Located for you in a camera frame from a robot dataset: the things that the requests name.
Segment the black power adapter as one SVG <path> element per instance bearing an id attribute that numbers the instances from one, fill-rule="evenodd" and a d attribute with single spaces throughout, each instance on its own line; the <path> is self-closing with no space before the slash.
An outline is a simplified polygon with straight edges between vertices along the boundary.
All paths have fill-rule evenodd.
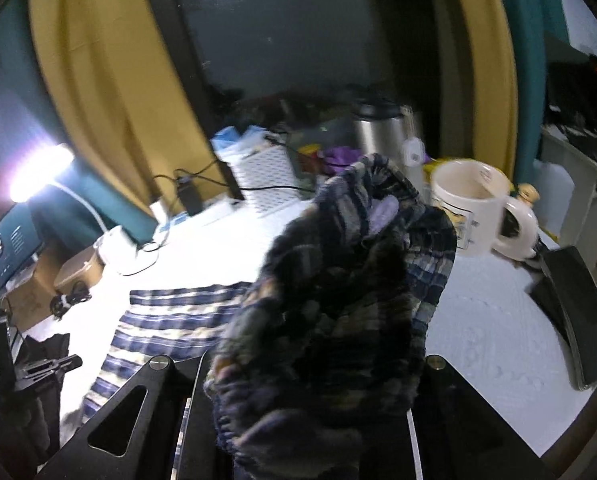
<path id="1" fill-rule="evenodd" d="M 203 211 L 203 200 L 191 178 L 178 178 L 176 180 L 176 193 L 184 210 L 189 217 Z"/>

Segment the small lit screen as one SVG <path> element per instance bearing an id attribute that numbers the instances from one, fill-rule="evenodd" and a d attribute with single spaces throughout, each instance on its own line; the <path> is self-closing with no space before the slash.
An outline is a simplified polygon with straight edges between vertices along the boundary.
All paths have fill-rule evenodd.
<path id="1" fill-rule="evenodd" d="M 14 205 L 0 220 L 0 289 L 43 244 L 29 206 Z"/>

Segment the cardboard box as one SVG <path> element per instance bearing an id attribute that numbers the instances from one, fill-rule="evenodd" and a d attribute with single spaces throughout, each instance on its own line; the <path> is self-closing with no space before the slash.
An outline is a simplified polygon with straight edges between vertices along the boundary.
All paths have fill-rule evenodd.
<path id="1" fill-rule="evenodd" d="M 21 332 L 53 315 L 50 304 L 59 295 L 68 295 L 82 282 L 87 288 L 102 278 L 104 263 L 92 246 L 65 262 L 48 248 L 30 266 L 21 270 L 6 286 L 1 310 Z"/>

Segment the black tablet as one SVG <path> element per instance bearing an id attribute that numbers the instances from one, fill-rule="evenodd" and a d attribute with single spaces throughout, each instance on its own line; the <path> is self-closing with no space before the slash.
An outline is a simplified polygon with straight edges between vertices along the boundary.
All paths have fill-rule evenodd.
<path id="1" fill-rule="evenodd" d="M 530 292 L 568 344 L 579 390 L 597 384 L 597 286 L 574 246 L 542 252 L 543 277 Z"/>

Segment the white desk lamp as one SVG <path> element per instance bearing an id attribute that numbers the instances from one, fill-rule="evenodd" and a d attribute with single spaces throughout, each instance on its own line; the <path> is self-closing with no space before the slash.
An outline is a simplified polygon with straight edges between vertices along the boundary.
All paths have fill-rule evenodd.
<path id="1" fill-rule="evenodd" d="M 113 190 L 65 144 L 37 143 L 16 165 L 9 196 L 29 204 L 72 252 L 91 246 L 102 262 L 123 273 L 154 222 Z"/>

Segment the teal curtain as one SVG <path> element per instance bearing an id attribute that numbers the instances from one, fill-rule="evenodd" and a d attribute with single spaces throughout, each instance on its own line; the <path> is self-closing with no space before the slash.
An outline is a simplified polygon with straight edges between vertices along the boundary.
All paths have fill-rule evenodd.
<path id="1" fill-rule="evenodd" d="M 387 79 L 431 119 L 455 55 L 472 148 L 519 174 L 543 117 L 545 33 L 568 36 L 560 0 L 370 2 Z M 209 133 L 210 99 L 184 92 L 149 0 L 0 0 L 0 219 L 16 164 L 58 140 L 155 226 L 153 175 L 207 162 Z"/>

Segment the white charger plug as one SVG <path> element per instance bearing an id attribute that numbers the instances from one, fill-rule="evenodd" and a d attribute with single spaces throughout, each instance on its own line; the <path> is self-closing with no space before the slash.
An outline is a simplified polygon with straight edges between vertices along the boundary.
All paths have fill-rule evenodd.
<path id="1" fill-rule="evenodd" d="M 167 206 L 163 197 L 160 197 L 153 202 L 150 205 L 150 210 L 160 228 L 164 228 L 164 226 L 168 225 L 170 219 L 169 206 Z"/>

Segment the cream bear mug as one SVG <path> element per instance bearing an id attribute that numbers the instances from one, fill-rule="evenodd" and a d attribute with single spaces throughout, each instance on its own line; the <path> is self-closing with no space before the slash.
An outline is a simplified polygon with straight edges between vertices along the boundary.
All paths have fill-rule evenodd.
<path id="1" fill-rule="evenodd" d="M 463 257 L 492 250 L 515 261 L 536 256 L 539 193 L 523 183 L 515 191 L 499 169 L 473 159 L 442 162 L 431 172 L 431 198 L 451 219 Z"/>

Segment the purple cloth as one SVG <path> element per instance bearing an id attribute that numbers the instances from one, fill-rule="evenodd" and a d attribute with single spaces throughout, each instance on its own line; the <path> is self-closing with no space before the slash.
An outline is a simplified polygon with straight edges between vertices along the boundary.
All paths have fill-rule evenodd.
<path id="1" fill-rule="evenodd" d="M 361 151 L 349 146 L 325 148 L 318 153 L 321 168 L 326 176 L 335 176 L 361 158 Z"/>

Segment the blue plaid pants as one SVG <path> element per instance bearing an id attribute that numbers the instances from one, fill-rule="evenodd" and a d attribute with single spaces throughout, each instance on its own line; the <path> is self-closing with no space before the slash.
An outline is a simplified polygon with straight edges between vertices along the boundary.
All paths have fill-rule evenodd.
<path id="1" fill-rule="evenodd" d="M 285 226 L 254 282 L 133 290 L 84 414 L 152 356 L 208 354 L 217 442 L 238 471 L 355 477 L 363 445 L 413 405 L 456 250 L 448 215 L 365 155 Z"/>

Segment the yellow curtain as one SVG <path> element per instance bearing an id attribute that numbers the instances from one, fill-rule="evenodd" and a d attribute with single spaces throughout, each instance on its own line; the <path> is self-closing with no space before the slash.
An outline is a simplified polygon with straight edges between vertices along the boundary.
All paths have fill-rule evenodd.
<path id="1" fill-rule="evenodd" d="M 431 156 L 515 168 L 517 77 L 503 0 L 29 0 L 33 45 L 76 152 L 146 208 L 207 169 L 222 128 L 353 145 L 353 110 L 413 108 Z"/>

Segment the white shelf unit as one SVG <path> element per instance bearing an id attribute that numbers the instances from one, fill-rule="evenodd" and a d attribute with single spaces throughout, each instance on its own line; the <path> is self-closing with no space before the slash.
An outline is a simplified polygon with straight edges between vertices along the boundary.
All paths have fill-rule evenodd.
<path id="1" fill-rule="evenodd" d="M 554 125 L 541 127 L 534 162 L 539 225 L 561 246 L 579 250 L 587 268 L 597 266 L 597 162 Z"/>

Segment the white plastic basket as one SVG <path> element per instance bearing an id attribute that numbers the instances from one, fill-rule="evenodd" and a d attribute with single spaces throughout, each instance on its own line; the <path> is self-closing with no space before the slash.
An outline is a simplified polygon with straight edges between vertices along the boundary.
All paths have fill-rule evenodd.
<path id="1" fill-rule="evenodd" d="M 275 145 L 242 157 L 230 165 L 244 200 L 259 216 L 298 203 L 304 193 L 299 188 L 292 162 L 283 146 Z"/>

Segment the blue plastic bag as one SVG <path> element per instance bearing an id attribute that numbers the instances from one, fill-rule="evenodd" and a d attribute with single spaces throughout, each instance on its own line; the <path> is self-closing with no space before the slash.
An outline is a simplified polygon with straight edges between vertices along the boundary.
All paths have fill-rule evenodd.
<path id="1" fill-rule="evenodd" d="M 268 131 L 259 126 L 250 126 L 240 133 L 236 127 L 222 128 L 210 139 L 216 156 L 227 160 L 233 156 L 250 153 L 258 144 L 265 141 Z"/>

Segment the white power strip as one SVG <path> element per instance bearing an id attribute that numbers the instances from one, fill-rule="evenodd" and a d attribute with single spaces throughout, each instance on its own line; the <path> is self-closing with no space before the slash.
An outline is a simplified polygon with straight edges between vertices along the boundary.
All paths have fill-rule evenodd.
<path id="1" fill-rule="evenodd" d="M 210 226 L 212 223 L 227 219 L 244 206 L 244 200 L 236 200 L 227 196 L 219 197 L 218 200 L 210 203 L 199 214 L 190 216 L 186 211 L 176 214 L 169 222 L 156 228 L 153 240 L 157 243 L 164 242 L 165 237 L 174 233 L 180 226 L 186 229 L 196 228 L 197 226 Z"/>

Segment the stainless steel tumbler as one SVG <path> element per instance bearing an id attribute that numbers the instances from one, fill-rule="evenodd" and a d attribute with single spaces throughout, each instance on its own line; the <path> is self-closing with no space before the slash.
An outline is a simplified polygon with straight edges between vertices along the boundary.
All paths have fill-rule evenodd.
<path id="1" fill-rule="evenodd" d="M 361 151 L 364 154 L 378 153 L 393 160 L 422 194 L 425 190 L 425 144 L 413 108 L 375 96 L 355 101 L 352 117 Z"/>

